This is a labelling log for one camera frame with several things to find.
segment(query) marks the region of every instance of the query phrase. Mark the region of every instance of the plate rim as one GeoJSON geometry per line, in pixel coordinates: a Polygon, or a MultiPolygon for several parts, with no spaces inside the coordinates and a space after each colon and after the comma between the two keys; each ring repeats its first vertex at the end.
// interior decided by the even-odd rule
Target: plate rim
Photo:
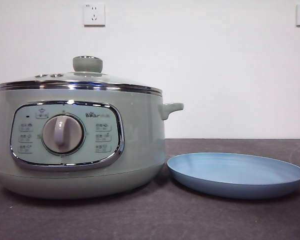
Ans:
{"type": "Polygon", "coordinates": [[[207,182],[211,182],[211,183],[219,183],[219,184],[230,184],[230,185],[240,185],[240,186],[274,186],[274,185],[284,185],[284,184],[291,184],[291,183],[296,183],[300,181],[300,178],[298,178],[297,180],[294,181],[286,181],[286,182],[280,182],[280,183],[256,183],[256,184],[245,184],[245,183],[237,183],[237,182],[226,182],[226,181],[214,181],[214,180],[209,180],[206,178],[200,178],[200,177],[195,177],[195,176],[191,176],[188,174],[184,174],[181,173],[179,171],[177,171],[175,168],[171,167],[169,165],[169,162],[171,161],[171,159],[176,158],[176,157],[180,157],[180,156],[185,156],[185,155],[195,155],[195,154],[225,154],[225,155],[240,155],[240,156],[249,156],[249,157],[257,157],[257,158],[262,158],[262,159],[268,159],[268,160],[272,160],[272,161],[277,161],[277,162],[281,162],[284,164],[288,164],[288,165],[292,165],[293,167],[297,167],[298,169],[300,169],[300,166],[295,165],[293,163],[287,162],[287,161],[283,161],[283,160],[279,160],[279,159],[275,159],[275,158],[271,158],[271,157],[266,157],[266,156],[258,156],[258,155],[252,155],[252,154],[244,154],[244,153],[232,153],[232,152],[189,152],[189,153],[183,153],[183,154],[178,154],[175,156],[170,157],[167,161],[166,161],[166,165],[168,166],[168,168],[178,174],[181,174],[183,176],[189,177],[189,178],[193,178],[193,179],[198,179],[201,181],[207,181],[207,182]]]}

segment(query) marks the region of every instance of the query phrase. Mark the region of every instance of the pot handle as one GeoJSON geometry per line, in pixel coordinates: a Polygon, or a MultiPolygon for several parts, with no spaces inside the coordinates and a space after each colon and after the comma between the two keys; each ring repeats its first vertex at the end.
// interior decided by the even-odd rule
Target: pot handle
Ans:
{"type": "Polygon", "coordinates": [[[170,113],[184,109],[183,103],[166,103],[160,105],[160,114],[162,120],[167,120],[170,113]]]}

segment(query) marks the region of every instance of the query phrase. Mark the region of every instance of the function label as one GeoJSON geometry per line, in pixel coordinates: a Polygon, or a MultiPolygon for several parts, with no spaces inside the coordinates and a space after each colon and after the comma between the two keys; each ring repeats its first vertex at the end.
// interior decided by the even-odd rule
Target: function label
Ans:
{"type": "Polygon", "coordinates": [[[99,144],[95,146],[95,152],[96,153],[108,153],[111,151],[111,145],[110,144],[99,144]]]}
{"type": "Polygon", "coordinates": [[[95,125],[95,130],[96,131],[101,131],[101,132],[110,132],[112,129],[112,126],[106,122],[99,122],[95,125]]]}
{"type": "Polygon", "coordinates": [[[41,107],[39,110],[35,112],[35,118],[36,119],[47,119],[49,118],[49,113],[47,110],[43,107],[41,107]]]}
{"type": "Polygon", "coordinates": [[[27,144],[27,145],[20,145],[18,148],[18,153],[20,154],[32,154],[32,145],[27,144]]]}
{"type": "Polygon", "coordinates": [[[21,134],[19,136],[19,143],[32,143],[33,140],[32,140],[32,135],[29,133],[29,134],[21,134]]]}
{"type": "Polygon", "coordinates": [[[19,131],[20,132],[33,132],[34,126],[31,122],[30,123],[21,123],[19,125],[19,131]]]}
{"type": "Polygon", "coordinates": [[[107,133],[100,132],[95,135],[95,141],[96,142],[110,142],[111,134],[109,132],[107,132],[107,133]]]}

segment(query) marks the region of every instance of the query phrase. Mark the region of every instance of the dark countertop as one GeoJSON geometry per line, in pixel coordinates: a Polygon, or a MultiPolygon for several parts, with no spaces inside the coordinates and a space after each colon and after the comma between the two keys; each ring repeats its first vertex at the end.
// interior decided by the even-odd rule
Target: dark countertop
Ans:
{"type": "MultiPolygon", "coordinates": [[[[167,159],[191,152],[243,153],[300,166],[300,139],[167,139],[167,159]]],[[[111,196],[44,200],[0,185],[0,240],[300,240],[300,188],[268,200],[193,191],[167,166],[150,183],[111,196]]]]}

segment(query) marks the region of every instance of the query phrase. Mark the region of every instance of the light blue dish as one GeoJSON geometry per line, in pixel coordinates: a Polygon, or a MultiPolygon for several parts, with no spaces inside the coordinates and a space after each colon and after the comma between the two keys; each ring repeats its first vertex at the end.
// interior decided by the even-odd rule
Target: light blue dish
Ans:
{"type": "Polygon", "coordinates": [[[206,194],[234,199],[269,199],[300,186],[300,167],[262,156],[198,152],[167,161],[181,184],[206,194]]]}

